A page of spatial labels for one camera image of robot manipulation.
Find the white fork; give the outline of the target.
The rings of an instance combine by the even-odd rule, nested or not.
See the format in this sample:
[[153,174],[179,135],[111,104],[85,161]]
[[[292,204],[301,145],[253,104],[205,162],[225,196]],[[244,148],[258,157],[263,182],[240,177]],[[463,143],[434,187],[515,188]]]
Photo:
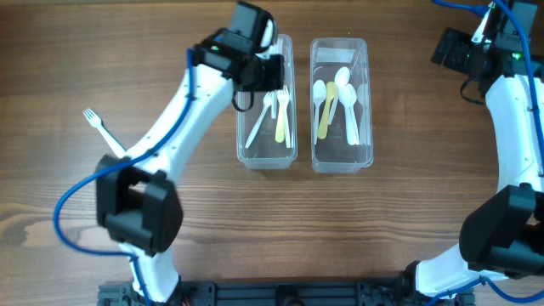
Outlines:
[[104,138],[105,142],[110,146],[111,150],[117,157],[124,157],[126,151],[124,147],[113,137],[113,135],[105,128],[105,125],[101,117],[93,110],[87,108],[83,112],[83,115],[88,120],[89,124],[96,128]]
[[[279,37],[276,41],[276,44],[270,47],[269,55],[282,54],[283,40]],[[277,118],[278,112],[278,103],[277,103],[277,94],[276,90],[271,92],[272,104],[271,104],[271,118],[275,120]]]
[[263,109],[258,117],[258,119],[256,120],[247,140],[246,140],[246,143],[245,143],[245,148],[248,149],[253,140],[256,138],[257,136],[257,133],[258,133],[258,130],[260,129],[262,123],[263,123],[263,120],[264,120],[264,117],[268,111],[268,109],[271,107],[272,105],[272,102],[273,102],[273,93],[272,92],[268,92],[264,95],[263,97]]
[[285,107],[285,135],[286,135],[286,147],[288,149],[291,149],[292,148],[292,139],[291,139],[291,131],[290,131],[290,125],[289,125],[289,116],[288,116],[288,105],[290,103],[290,100],[291,100],[291,97],[290,97],[290,93],[289,93],[289,90],[288,90],[288,86],[286,84],[284,84],[284,88],[283,88],[286,92],[286,97],[287,97],[287,102],[286,102],[286,107]]

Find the beige plastic fork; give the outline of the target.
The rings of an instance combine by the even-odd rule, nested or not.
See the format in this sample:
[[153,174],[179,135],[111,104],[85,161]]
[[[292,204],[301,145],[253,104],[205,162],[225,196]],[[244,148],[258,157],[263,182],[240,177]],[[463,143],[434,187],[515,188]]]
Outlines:
[[277,91],[277,99],[279,102],[279,114],[277,117],[275,141],[277,143],[286,142],[285,135],[285,107],[287,102],[286,92],[284,89]]

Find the white spoon ridged bowl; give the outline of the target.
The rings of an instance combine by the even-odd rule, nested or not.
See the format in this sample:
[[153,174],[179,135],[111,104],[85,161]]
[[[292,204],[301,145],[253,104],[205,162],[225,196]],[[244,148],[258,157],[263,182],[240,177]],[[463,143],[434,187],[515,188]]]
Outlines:
[[312,87],[312,100],[314,104],[313,120],[313,144],[317,143],[317,132],[320,121],[320,105],[326,98],[326,85],[322,80],[318,80]]

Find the beige plastic spoon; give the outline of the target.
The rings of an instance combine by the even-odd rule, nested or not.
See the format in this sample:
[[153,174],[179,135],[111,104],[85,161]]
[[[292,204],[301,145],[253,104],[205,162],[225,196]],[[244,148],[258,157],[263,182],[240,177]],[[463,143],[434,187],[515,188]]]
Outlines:
[[335,82],[328,82],[326,84],[326,99],[325,106],[318,126],[317,136],[319,139],[324,139],[327,135],[328,122],[331,112],[332,101],[337,97],[337,84]]

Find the white spoon wide handle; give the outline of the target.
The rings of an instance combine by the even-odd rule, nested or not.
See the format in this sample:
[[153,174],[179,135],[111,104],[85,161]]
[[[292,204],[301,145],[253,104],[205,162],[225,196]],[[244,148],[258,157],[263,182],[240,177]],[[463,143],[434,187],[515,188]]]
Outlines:
[[356,145],[357,140],[355,137],[355,130],[354,130],[354,124],[353,119],[351,116],[351,109],[352,106],[352,92],[349,89],[349,85],[343,86],[339,88],[339,101],[343,105],[344,108],[344,116],[345,116],[345,127],[346,127],[346,134],[347,134],[347,141],[349,145]]

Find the white spoon thin handle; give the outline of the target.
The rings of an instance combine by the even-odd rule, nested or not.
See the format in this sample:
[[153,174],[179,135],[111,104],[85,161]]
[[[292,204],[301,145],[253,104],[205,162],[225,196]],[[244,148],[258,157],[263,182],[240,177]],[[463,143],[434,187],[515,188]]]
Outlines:
[[358,128],[357,128],[357,121],[356,121],[355,113],[354,113],[354,104],[355,104],[355,102],[357,100],[357,95],[356,95],[354,86],[352,84],[348,83],[346,85],[346,88],[347,88],[349,96],[350,96],[350,98],[349,98],[350,99],[349,109],[350,109],[351,121],[353,123],[354,142],[355,142],[356,145],[360,145],[360,137],[359,137],[359,132],[358,132]]

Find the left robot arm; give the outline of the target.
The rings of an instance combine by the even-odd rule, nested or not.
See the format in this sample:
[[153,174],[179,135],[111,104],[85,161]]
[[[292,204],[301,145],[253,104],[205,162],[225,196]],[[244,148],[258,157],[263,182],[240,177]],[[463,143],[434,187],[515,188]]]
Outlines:
[[171,245],[184,213],[176,184],[213,120],[235,95],[279,89],[284,58],[266,52],[277,40],[272,15],[239,1],[228,27],[187,52],[173,99],[148,133],[120,157],[96,167],[96,216],[129,260],[133,281],[101,286],[101,305],[180,305],[183,293]]

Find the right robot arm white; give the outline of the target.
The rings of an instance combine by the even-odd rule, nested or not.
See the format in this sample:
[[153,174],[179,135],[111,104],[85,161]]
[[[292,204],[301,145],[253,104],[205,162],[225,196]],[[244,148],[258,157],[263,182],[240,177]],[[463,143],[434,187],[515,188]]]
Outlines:
[[537,9],[531,1],[473,5],[475,33],[449,28],[439,40],[432,61],[476,82],[490,112],[498,186],[453,247],[399,274],[399,302],[463,305],[475,286],[543,273],[543,59],[530,52]]

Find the clear container left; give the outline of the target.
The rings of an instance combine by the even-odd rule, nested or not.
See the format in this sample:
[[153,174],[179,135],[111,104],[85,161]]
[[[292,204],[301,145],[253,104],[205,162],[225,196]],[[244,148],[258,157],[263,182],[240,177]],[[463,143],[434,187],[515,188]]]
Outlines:
[[277,143],[275,141],[277,118],[275,120],[271,118],[271,107],[268,109],[251,146],[248,149],[245,148],[247,138],[263,109],[263,98],[266,93],[238,93],[235,101],[244,111],[236,115],[236,149],[239,161],[248,169],[288,168],[298,155],[297,105],[292,39],[287,34],[281,34],[279,37],[283,40],[281,55],[284,56],[284,84],[288,86],[291,97],[288,105],[288,116],[292,148],[288,149],[286,142]]

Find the clear container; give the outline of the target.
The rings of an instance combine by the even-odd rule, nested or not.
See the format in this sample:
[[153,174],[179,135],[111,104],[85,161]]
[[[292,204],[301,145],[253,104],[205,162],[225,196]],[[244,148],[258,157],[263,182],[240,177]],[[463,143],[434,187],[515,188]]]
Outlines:
[[288,168],[298,155],[297,105],[292,39],[287,34],[281,34],[279,37],[283,40],[281,55],[284,56],[284,84],[288,86],[291,97],[288,105],[288,116],[292,148],[288,149],[286,142],[277,143],[275,141],[277,118],[275,120],[271,118],[271,107],[268,109],[251,146],[248,149],[245,148],[247,138],[263,109],[263,98],[266,93],[238,93],[235,101],[244,111],[236,115],[236,149],[239,161],[248,169]]
[[[327,135],[313,144],[314,104],[312,87],[318,80],[334,82],[337,71],[347,66],[351,72],[348,83],[354,86],[357,100],[354,113],[360,145],[347,141],[344,108],[339,99]],[[369,54],[361,38],[316,38],[310,45],[310,106],[311,154],[313,169],[318,173],[357,173],[374,161]]]

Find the clear container right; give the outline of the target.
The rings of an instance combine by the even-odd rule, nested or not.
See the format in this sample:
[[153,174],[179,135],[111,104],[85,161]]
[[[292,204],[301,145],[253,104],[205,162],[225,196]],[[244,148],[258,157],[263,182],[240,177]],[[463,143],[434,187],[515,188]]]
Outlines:
[[[334,82],[337,71],[347,66],[351,72],[348,83],[354,86],[357,100],[354,113],[360,145],[347,141],[344,108],[339,99],[327,135],[313,144],[314,104],[312,87],[318,80]],[[361,38],[316,38],[310,45],[310,106],[311,154],[313,169],[318,173],[357,173],[374,161],[369,54]]]

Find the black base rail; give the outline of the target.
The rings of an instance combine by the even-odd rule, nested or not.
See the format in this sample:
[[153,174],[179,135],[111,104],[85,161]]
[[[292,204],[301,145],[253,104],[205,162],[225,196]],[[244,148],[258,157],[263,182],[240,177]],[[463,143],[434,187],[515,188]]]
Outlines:
[[424,305],[431,301],[413,290],[408,280],[217,283],[182,281],[166,305],[195,306],[385,306]]

